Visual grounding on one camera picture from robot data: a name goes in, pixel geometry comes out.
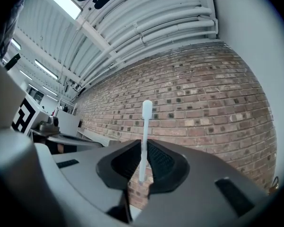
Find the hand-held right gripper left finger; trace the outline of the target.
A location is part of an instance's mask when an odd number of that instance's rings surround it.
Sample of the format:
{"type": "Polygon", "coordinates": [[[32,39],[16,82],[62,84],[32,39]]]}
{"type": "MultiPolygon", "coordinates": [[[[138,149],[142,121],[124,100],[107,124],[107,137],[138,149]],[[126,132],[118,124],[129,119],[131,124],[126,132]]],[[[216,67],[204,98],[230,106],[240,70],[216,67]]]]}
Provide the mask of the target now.
{"type": "Polygon", "coordinates": [[[140,140],[60,155],[35,148],[66,224],[133,223],[128,183],[141,160],[140,140]]]}

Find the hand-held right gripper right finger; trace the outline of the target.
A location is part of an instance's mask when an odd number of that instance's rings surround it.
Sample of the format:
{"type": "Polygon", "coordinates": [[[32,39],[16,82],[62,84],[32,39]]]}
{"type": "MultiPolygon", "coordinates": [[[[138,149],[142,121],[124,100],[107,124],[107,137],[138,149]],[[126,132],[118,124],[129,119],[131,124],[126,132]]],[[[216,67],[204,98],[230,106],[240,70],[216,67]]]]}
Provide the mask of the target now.
{"type": "Polygon", "coordinates": [[[252,180],[212,154],[148,140],[153,183],[135,227],[244,227],[268,202],[252,180]]]}

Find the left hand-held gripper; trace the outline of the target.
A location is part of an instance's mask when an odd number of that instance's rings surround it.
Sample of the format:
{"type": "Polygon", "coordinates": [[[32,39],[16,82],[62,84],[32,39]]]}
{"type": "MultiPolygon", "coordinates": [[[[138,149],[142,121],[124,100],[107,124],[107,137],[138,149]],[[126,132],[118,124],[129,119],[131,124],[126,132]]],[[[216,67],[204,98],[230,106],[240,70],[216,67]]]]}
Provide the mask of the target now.
{"type": "Polygon", "coordinates": [[[96,141],[60,133],[59,120],[50,116],[31,96],[25,96],[16,112],[11,127],[13,130],[29,135],[32,130],[39,135],[50,135],[50,142],[76,148],[103,148],[96,141]]]}

